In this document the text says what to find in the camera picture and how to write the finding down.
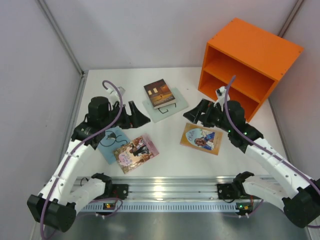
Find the aluminium mounting rail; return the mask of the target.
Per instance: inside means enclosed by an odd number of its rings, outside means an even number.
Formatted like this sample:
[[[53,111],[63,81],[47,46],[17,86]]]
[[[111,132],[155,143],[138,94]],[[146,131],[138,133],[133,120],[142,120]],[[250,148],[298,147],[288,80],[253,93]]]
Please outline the aluminium mounting rail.
[[[256,176],[278,184],[272,176]],[[231,184],[235,177],[113,177],[112,184],[129,185],[127,199],[96,199],[80,212],[230,212],[234,217],[248,216],[267,201],[253,195],[240,196],[232,203],[219,199],[217,184]]]

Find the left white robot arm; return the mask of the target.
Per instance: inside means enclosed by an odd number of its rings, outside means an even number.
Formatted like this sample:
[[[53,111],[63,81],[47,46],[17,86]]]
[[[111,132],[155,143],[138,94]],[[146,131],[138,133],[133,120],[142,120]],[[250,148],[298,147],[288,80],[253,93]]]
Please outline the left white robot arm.
[[[91,201],[112,196],[112,178],[93,158],[106,130],[139,128],[151,120],[129,101],[130,114],[120,100],[93,97],[84,120],[74,129],[67,151],[48,183],[37,195],[30,195],[27,206],[34,220],[66,232],[78,213]]]

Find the pink Shakespeare story book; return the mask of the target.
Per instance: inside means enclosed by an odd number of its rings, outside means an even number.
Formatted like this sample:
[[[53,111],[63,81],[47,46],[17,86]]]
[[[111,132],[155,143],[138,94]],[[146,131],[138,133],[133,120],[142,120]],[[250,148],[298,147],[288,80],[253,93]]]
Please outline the pink Shakespeare story book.
[[[113,151],[122,172],[127,174],[160,153],[148,134],[143,134]]]

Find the pale green Gatsby book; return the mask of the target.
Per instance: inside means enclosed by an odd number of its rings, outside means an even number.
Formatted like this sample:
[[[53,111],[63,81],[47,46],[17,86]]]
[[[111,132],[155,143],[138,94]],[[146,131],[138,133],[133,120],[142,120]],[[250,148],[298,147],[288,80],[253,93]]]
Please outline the pale green Gatsby book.
[[[176,103],[170,104],[161,108],[154,109],[151,105],[150,100],[144,100],[142,102],[144,108],[146,109],[147,113],[149,114],[150,119],[157,123],[161,120],[164,120],[184,109],[186,109],[189,105],[181,92],[175,87],[172,90],[174,97],[176,98]]]

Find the orange wooden shelf cabinet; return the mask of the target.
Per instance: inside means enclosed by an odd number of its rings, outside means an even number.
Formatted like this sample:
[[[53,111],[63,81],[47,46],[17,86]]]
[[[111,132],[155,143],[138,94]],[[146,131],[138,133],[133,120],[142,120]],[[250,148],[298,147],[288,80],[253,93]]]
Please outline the orange wooden shelf cabinet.
[[[207,43],[198,90],[213,100],[232,76],[229,96],[249,122],[304,48],[242,19],[234,18]]]

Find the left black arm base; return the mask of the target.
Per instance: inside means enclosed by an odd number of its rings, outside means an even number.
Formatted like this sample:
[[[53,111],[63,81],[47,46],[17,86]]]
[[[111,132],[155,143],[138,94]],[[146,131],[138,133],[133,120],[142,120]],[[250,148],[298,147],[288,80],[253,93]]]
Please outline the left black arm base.
[[[119,198],[121,200],[127,199],[129,194],[128,184],[113,184],[107,198]]]

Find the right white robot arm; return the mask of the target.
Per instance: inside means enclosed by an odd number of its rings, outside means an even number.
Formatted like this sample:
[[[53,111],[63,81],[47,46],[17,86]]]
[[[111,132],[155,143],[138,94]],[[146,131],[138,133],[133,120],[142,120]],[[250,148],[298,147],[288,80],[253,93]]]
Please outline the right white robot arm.
[[[200,122],[204,127],[226,131],[231,144],[256,160],[278,183],[267,183],[245,171],[232,182],[238,196],[252,195],[265,200],[282,210],[295,226],[312,228],[311,222],[320,216],[320,181],[295,168],[260,131],[247,123],[239,102],[229,100],[221,104],[202,99],[183,116],[194,124]]]

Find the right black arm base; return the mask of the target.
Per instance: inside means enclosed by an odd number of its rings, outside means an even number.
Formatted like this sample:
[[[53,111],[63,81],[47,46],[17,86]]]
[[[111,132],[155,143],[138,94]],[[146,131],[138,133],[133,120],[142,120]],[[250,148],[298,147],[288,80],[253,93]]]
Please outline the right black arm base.
[[[216,186],[219,200],[232,203],[241,197],[240,190],[234,183],[218,183]]]

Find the dark cover paperback book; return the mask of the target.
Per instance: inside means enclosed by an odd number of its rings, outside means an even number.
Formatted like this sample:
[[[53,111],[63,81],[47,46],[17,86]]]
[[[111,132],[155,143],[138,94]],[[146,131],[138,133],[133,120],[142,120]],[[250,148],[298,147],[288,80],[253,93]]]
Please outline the dark cover paperback book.
[[[154,109],[176,103],[176,98],[164,79],[149,83],[143,87]]]

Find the light blue booklet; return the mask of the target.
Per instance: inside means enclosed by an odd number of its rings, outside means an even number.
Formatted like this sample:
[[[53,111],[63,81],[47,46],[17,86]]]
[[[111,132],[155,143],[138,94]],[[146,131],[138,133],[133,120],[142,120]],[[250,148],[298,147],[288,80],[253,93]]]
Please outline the light blue booklet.
[[[120,127],[113,127],[105,131],[105,137],[100,141],[98,150],[109,165],[116,162],[114,151],[130,142]]]

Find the orange Othello book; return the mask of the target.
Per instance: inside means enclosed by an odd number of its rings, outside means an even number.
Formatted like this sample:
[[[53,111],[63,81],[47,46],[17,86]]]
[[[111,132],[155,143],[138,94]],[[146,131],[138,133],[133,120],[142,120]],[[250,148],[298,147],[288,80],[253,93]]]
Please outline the orange Othello book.
[[[218,155],[223,133],[192,123],[186,123],[180,144],[209,154]]]

